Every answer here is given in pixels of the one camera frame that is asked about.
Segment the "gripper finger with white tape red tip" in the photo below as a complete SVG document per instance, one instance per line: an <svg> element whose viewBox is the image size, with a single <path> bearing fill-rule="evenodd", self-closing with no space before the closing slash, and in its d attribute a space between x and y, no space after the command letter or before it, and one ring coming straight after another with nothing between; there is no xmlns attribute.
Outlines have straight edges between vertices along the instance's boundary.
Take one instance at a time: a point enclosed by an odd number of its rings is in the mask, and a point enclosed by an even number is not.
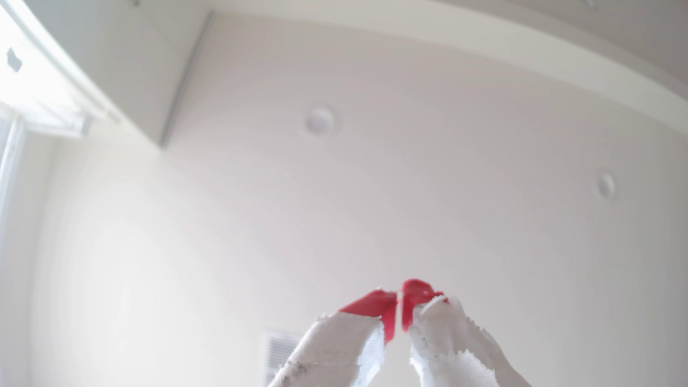
<svg viewBox="0 0 688 387"><path fill-rule="evenodd" d="M406 280L401 293L402 329L421 386L530 386L457 297L420 279Z"/></svg>
<svg viewBox="0 0 688 387"><path fill-rule="evenodd" d="M375 289L319 317L270 386L369 386L393 339L398 296Z"/></svg>

